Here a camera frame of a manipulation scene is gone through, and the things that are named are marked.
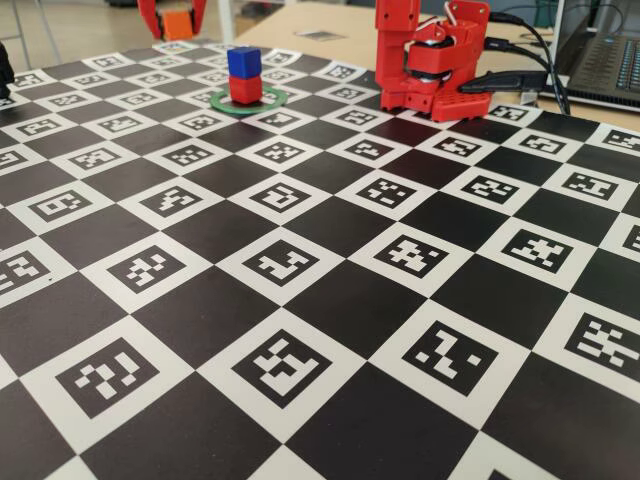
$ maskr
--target white square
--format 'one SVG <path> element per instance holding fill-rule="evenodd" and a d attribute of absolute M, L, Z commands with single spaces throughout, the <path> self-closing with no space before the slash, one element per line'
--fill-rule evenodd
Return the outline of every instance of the white square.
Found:
<path fill-rule="evenodd" d="M 288 108 L 279 107 L 267 112 L 251 115 L 242 119 L 244 123 L 253 125 L 271 133 L 281 135 L 290 130 L 306 125 L 315 120 L 315 117 L 306 113 L 296 112 Z"/>
<path fill-rule="evenodd" d="M 18 377 L 15 373 L 13 373 L 13 370 L 11 370 L 9 364 L 7 364 L 4 358 L 2 358 L 2 355 L 0 355 L 0 390 L 12 383 L 17 378 Z"/>
<path fill-rule="evenodd" d="M 601 123 L 586 143 L 640 157 L 640 133 L 615 125 Z"/>
<path fill-rule="evenodd" d="M 582 147 L 582 142 L 523 128 L 513 134 L 502 146 L 564 163 Z"/>
<path fill-rule="evenodd" d="M 451 130 L 444 130 L 427 138 L 415 148 L 465 165 L 475 165 L 498 148 L 498 145 Z"/>
<path fill-rule="evenodd" d="M 274 48 L 262 57 L 262 64 L 270 65 L 272 67 L 286 67 L 287 65 L 297 62 L 301 56 L 302 53 L 300 52 L 285 50 L 283 48 Z"/>
<path fill-rule="evenodd" d="M 50 97 L 34 100 L 38 105 L 51 110 L 52 112 L 62 112 L 72 108 L 82 107 L 91 103 L 100 101 L 100 97 L 96 97 L 89 92 L 77 90 L 75 92 L 60 93 Z"/>
<path fill-rule="evenodd" d="M 495 357 L 490 360 L 488 368 L 468 395 L 403 359 L 421 342 L 425 334 L 433 332 L 440 338 L 437 353 L 441 358 L 432 370 L 446 372 L 452 381 L 455 381 L 462 368 L 478 368 L 468 366 L 464 360 L 449 363 L 452 360 L 449 358 L 450 349 L 461 337 L 494 352 Z M 373 354 L 369 362 L 469 425 L 480 429 L 528 355 L 529 350 L 526 348 L 428 300 Z"/>
<path fill-rule="evenodd" d="M 360 103 L 368 98 L 375 97 L 378 94 L 375 90 L 370 88 L 360 87 L 359 85 L 339 84 L 332 85 L 329 88 L 316 92 L 315 95 L 329 100 L 335 100 L 336 102 L 347 103 L 353 105 Z"/>
<path fill-rule="evenodd" d="M 619 214 L 600 248 L 640 263 L 640 218 Z"/>
<path fill-rule="evenodd" d="M 540 116 L 542 110 L 525 105 L 494 103 L 489 107 L 487 118 L 495 122 L 516 127 L 528 127 Z"/>
<path fill-rule="evenodd" d="M 154 88 L 159 85 L 175 82 L 176 80 L 182 80 L 182 77 L 173 72 L 151 70 L 132 77 L 127 77 L 126 80 L 127 82 L 133 83 L 134 85 L 138 85 L 142 88 Z"/>
<path fill-rule="evenodd" d="M 56 377 L 122 339 L 157 373 L 91 418 Z M 21 381 L 71 448 L 81 453 L 137 415 L 191 372 L 193 369 L 187 363 L 146 328 L 132 317 L 125 317 L 30 371 Z"/>
<path fill-rule="evenodd" d="M 263 70 L 261 77 L 262 80 L 275 85 L 292 82 L 306 77 L 306 73 L 298 72 L 297 70 L 290 70 L 288 68 L 270 68 Z"/>
<path fill-rule="evenodd" d="M 163 124 L 179 132 L 186 133 L 191 137 L 197 137 L 236 122 L 237 120 L 227 115 L 214 112 L 213 110 L 203 109 L 172 118 L 171 120 L 163 122 Z"/>
<path fill-rule="evenodd" d="M 156 103 L 170 100 L 170 95 L 162 93 L 156 90 L 140 89 L 132 92 L 123 93 L 115 97 L 107 98 L 107 102 L 124 108 L 125 110 L 137 110 L 138 108 L 148 107 L 149 105 L 155 105 Z"/>
<path fill-rule="evenodd" d="M 505 215 L 514 215 L 538 187 L 489 170 L 469 167 L 440 190 Z"/>
<path fill-rule="evenodd" d="M 148 202 L 145 203 L 160 194 L 163 194 L 159 199 L 161 203 L 158 205 L 156 202 L 155 209 L 150 208 Z M 121 200 L 118 204 L 149 225 L 163 230 L 222 200 L 221 196 L 206 188 L 186 178 L 176 177 Z"/>
<path fill-rule="evenodd" d="M 627 204 L 638 184 L 565 163 L 542 186 L 618 212 Z"/>
<path fill-rule="evenodd" d="M 437 128 L 438 130 L 446 130 L 452 127 L 458 120 L 451 120 L 449 122 L 434 122 L 431 120 L 431 116 L 415 110 L 405 110 L 402 113 L 396 115 L 397 118 L 408 120 L 413 123 L 419 123 L 420 125 L 426 125 L 427 127 Z"/>
<path fill-rule="evenodd" d="M 29 70 L 28 72 L 16 73 L 15 80 L 9 84 L 9 88 L 13 92 L 19 92 L 27 88 L 41 87 L 42 85 L 49 85 L 56 82 L 57 80 L 55 78 L 47 75 L 43 70 Z"/>
<path fill-rule="evenodd" d="M 325 480 L 295 453 L 282 445 L 253 472 L 248 480 L 273 480 L 275 478 L 295 480 Z"/>
<path fill-rule="evenodd" d="M 349 260 L 430 297 L 472 256 L 457 245 L 394 223 Z"/>
<path fill-rule="evenodd" d="M 111 204 L 112 200 L 78 180 L 9 205 L 7 210 L 42 235 Z"/>
<path fill-rule="evenodd" d="M 358 105 L 347 105 L 320 117 L 321 120 L 326 122 L 358 132 L 366 132 L 392 118 L 393 115 L 388 113 Z"/>
<path fill-rule="evenodd" d="M 83 124 L 83 127 L 111 140 L 145 130 L 158 122 L 133 111 L 124 111 Z"/>
<path fill-rule="evenodd" d="M 280 173 L 236 193 L 229 200 L 273 223 L 284 225 L 330 196 Z"/>
<path fill-rule="evenodd" d="M 9 98 L 0 98 L 0 111 L 8 110 L 10 108 L 17 107 L 19 105 L 24 105 L 25 103 L 29 103 L 30 100 L 22 95 L 18 95 L 17 93 L 11 92 L 11 96 Z"/>
<path fill-rule="evenodd" d="M 368 167 L 384 167 L 387 163 L 404 155 L 411 147 L 402 143 L 377 137 L 369 133 L 359 133 L 347 138 L 344 142 L 329 148 L 327 151 Z"/>
<path fill-rule="evenodd" d="M 531 240 L 527 241 L 526 246 L 516 242 L 517 238 L 527 237 L 531 237 Z M 592 245 L 511 217 L 477 253 L 530 277 L 570 291 L 595 251 L 596 247 Z M 555 264 L 551 255 L 559 256 Z"/>
<path fill-rule="evenodd" d="M 258 384 L 273 392 L 274 396 L 281 395 L 272 386 L 277 387 L 277 383 L 283 384 L 287 381 L 296 381 L 298 385 L 314 369 L 324 367 L 318 376 L 313 378 L 306 388 L 299 392 L 285 407 L 280 407 L 263 392 L 258 390 L 233 368 L 245 359 L 253 360 L 258 358 L 265 360 L 258 350 L 271 342 L 278 342 L 284 336 L 282 332 L 288 334 L 290 341 L 303 344 L 311 352 L 309 358 L 297 358 L 296 354 L 289 354 L 283 360 L 278 357 L 277 352 L 272 353 L 269 361 L 276 360 L 276 364 L 285 361 L 296 373 L 287 375 L 280 373 L 274 377 L 268 371 L 257 380 L 264 382 Z M 364 359 L 351 352 L 332 338 L 316 330 L 311 325 L 303 322 L 295 315 L 284 309 L 277 310 L 249 332 L 240 337 L 222 352 L 217 354 L 198 369 L 204 378 L 211 382 L 224 395 L 229 397 L 245 413 L 264 427 L 271 435 L 281 442 L 286 442 L 311 416 L 322 407 L 346 381 L 364 364 Z"/>
<path fill-rule="evenodd" d="M 52 158 L 50 162 L 75 178 L 86 178 L 138 157 L 117 143 L 104 141 Z"/>
<path fill-rule="evenodd" d="M 61 80 L 61 82 L 75 88 L 76 90 L 86 90 L 88 88 L 99 87 L 119 80 L 120 79 L 118 77 L 107 72 L 92 72 L 83 73 L 76 77 L 66 78 Z"/>
<path fill-rule="evenodd" d="M 229 155 L 231 155 L 231 152 L 216 147 L 211 143 L 198 138 L 190 138 L 155 152 L 147 153 L 144 158 L 176 175 L 186 175 L 189 172 L 227 158 Z"/>
<path fill-rule="evenodd" d="M 274 245 L 289 250 L 286 264 L 279 258 L 273 259 L 264 253 Z M 263 274 L 245 265 L 255 259 L 262 262 L 260 268 L 264 270 Z M 279 227 L 225 258 L 216 266 L 278 305 L 284 305 L 343 260 L 326 248 Z M 307 263 L 311 266 L 303 270 Z"/>
<path fill-rule="evenodd" d="M 367 210 L 400 220 L 436 192 L 389 172 L 375 170 L 336 194 Z"/>
<path fill-rule="evenodd" d="M 332 82 L 349 83 L 362 76 L 366 71 L 366 68 L 334 60 L 327 66 L 321 68 L 317 72 L 314 72 L 312 75 Z"/>
<path fill-rule="evenodd" d="M 0 251 L 0 308 L 75 273 L 40 237 Z"/>
<path fill-rule="evenodd" d="M 162 255 L 160 261 L 154 261 L 153 266 L 149 260 L 143 258 L 142 254 L 148 251 L 159 252 Z M 166 261 L 167 258 L 169 262 L 179 262 L 182 267 L 176 268 L 170 275 L 155 281 L 156 278 L 153 277 L 153 274 L 162 272 L 162 269 L 155 267 L 162 265 L 160 262 Z M 83 268 L 81 273 L 126 312 L 131 313 L 195 277 L 211 265 L 209 261 L 196 255 L 185 246 L 164 233 L 158 232 Z M 111 273 L 109 269 L 112 268 L 128 269 L 130 273 L 127 278 L 132 279 L 131 283 L 134 282 L 133 279 L 138 278 L 138 286 L 145 288 L 136 292 L 132 287 L 123 283 L 124 277 L 121 276 L 119 279 Z"/>
<path fill-rule="evenodd" d="M 47 159 L 18 143 L 0 149 L 0 176 L 42 163 Z"/>
<path fill-rule="evenodd" d="M 638 336 L 637 319 L 569 294 L 533 351 L 640 403 L 640 382 L 624 374 L 640 361 L 640 349 L 625 346 Z"/>
<path fill-rule="evenodd" d="M 82 62 L 94 70 L 105 71 L 133 65 L 135 62 L 121 53 L 108 53 L 97 57 L 85 58 Z"/>
<path fill-rule="evenodd" d="M 518 480 L 559 480 L 484 432 L 478 432 L 448 480 L 486 480 L 495 471 Z"/>
<path fill-rule="evenodd" d="M 29 140 L 46 137 L 75 126 L 76 124 L 72 121 L 56 113 L 50 113 L 42 117 L 25 120 L 24 122 L 12 123 L 2 127 L 2 131 L 19 142 L 28 142 Z"/>
<path fill-rule="evenodd" d="M 317 147 L 276 135 L 240 150 L 236 155 L 276 172 L 284 172 L 322 152 Z"/>
<path fill-rule="evenodd" d="M 149 60 L 143 60 L 138 63 L 145 67 L 164 70 L 166 68 L 180 67 L 192 62 L 188 58 L 181 57 L 179 55 L 165 55 L 162 57 L 150 58 Z"/>

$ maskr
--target table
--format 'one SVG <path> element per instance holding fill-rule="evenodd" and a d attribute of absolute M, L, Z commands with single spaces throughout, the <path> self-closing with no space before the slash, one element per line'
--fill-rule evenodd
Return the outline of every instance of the table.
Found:
<path fill-rule="evenodd" d="M 332 58 L 362 65 L 375 70 L 377 32 L 374 28 L 375 9 L 328 5 L 314 2 L 288 5 L 237 38 L 238 43 L 264 45 L 272 48 L 291 48 L 309 55 Z M 330 42 L 317 42 L 295 35 L 295 32 L 326 30 L 344 35 L 346 38 Z M 504 24 L 489 24 L 488 35 L 507 38 L 513 42 L 526 41 L 520 38 L 524 29 Z M 550 30 L 541 29 L 541 33 Z M 517 70 L 540 67 L 526 57 L 505 55 L 498 52 L 483 53 L 478 64 L 478 73 L 487 70 Z M 520 103 L 516 94 L 501 93 L 497 99 L 505 103 Z M 555 100 L 540 99 L 544 110 L 558 112 Z M 640 124 L 637 112 L 625 112 L 605 107 L 572 102 L 572 115 L 596 122 L 612 123 L 621 127 L 637 129 Z"/>
<path fill-rule="evenodd" d="M 635 479 L 640 135 L 225 48 L 17 75 L 0 106 L 0 476 Z"/>

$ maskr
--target green ring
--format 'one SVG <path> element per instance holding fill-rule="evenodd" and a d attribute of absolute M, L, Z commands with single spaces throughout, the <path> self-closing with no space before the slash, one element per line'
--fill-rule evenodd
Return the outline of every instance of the green ring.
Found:
<path fill-rule="evenodd" d="M 262 87 L 263 92 L 273 93 L 276 96 L 276 99 L 273 103 L 262 104 L 255 107 L 234 107 L 230 104 L 224 104 L 221 102 L 222 98 L 229 95 L 229 90 L 224 89 L 221 92 L 216 92 L 211 95 L 211 99 L 209 103 L 216 110 L 220 110 L 225 113 L 235 113 L 237 115 L 249 115 L 251 113 L 262 113 L 268 112 L 269 110 L 273 110 L 274 108 L 281 107 L 287 101 L 287 94 L 282 90 L 276 90 L 272 87 L 264 86 Z"/>

